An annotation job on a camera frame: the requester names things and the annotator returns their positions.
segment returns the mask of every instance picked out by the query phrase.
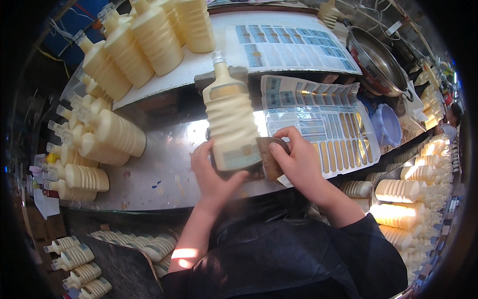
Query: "left hand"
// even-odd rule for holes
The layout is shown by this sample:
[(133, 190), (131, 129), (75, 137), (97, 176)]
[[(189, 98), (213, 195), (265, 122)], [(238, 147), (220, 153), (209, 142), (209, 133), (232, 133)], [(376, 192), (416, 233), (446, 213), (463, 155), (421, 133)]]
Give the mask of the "left hand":
[(214, 141), (210, 139), (198, 146), (191, 154), (191, 168), (196, 175), (196, 180), (201, 190), (201, 199), (198, 205), (218, 214), (232, 193), (244, 182), (249, 173), (239, 171), (229, 181), (222, 180), (214, 171), (208, 160), (209, 150)]

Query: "sticker sheet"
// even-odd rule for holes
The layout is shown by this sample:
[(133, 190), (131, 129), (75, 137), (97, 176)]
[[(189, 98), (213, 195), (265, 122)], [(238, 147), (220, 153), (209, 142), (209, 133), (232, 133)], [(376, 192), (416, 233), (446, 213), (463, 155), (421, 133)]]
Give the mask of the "sticker sheet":
[(294, 126), (312, 143), (325, 178), (369, 167), (380, 148), (363, 104), (359, 83), (340, 85), (262, 76), (262, 106), (267, 133)]
[(226, 60), (261, 70), (321, 70), (361, 75), (350, 53), (327, 28), (273, 25), (226, 26)]

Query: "person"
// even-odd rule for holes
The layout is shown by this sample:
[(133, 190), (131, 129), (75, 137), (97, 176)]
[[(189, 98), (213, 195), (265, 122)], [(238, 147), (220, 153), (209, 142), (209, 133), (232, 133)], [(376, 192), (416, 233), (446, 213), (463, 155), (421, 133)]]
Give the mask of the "person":
[(228, 181), (209, 161), (209, 140), (191, 155), (201, 198), (173, 251), (163, 276), (165, 298), (389, 298), (406, 289), (400, 254), (364, 211), (322, 177), (311, 143), (294, 127), (291, 154), (270, 150), (295, 188), (325, 212), (327, 224), (312, 219), (280, 219), (244, 225), (208, 251), (213, 224), (248, 173)]
[(440, 123), (435, 126), (433, 135), (436, 136), (445, 133), (450, 138), (450, 143), (453, 143), (456, 137), (456, 127), (461, 122), (461, 114), (462, 111), (460, 106), (456, 103), (452, 103), (450, 108), (446, 111), (446, 120), (449, 123), (443, 123), (440, 121)]

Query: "yellow string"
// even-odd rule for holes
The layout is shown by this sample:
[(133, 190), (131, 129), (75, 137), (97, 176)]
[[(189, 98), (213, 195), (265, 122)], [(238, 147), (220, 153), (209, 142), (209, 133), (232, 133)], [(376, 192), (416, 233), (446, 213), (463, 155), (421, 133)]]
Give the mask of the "yellow string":
[(61, 62), (63, 62), (63, 66), (65, 67), (66, 77), (67, 77), (68, 79), (70, 79), (70, 74), (68, 74), (68, 69), (66, 68), (66, 63), (65, 63), (64, 60), (55, 58), (55, 57), (51, 56), (50, 54), (48, 54), (48, 53), (46, 53), (46, 52), (43, 52), (42, 50), (40, 50), (40, 48), (37, 48), (37, 49), (38, 49), (38, 51), (40, 51), (40, 53), (42, 53), (42, 54), (45, 55), (46, 57), (48, 57), (48, 58), (50, 58), (50, 59), (53, 59), (53, 60), (55, 60), (55, 61), (61, 61)]

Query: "right hand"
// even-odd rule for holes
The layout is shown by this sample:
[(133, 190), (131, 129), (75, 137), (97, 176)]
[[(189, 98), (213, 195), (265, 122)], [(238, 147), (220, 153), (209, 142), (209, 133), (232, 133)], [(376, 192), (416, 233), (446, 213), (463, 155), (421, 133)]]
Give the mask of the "right hand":
[(317, 197), (326, 180), (322, 176), (322, 166), (314, 146), (306, 141), (295, 127), (285, 127), (274, 134), (275, 138), (288, 137), (291, 150), (289, 156), (276, 143), (269, 148), (289, 181), (309, 200)]

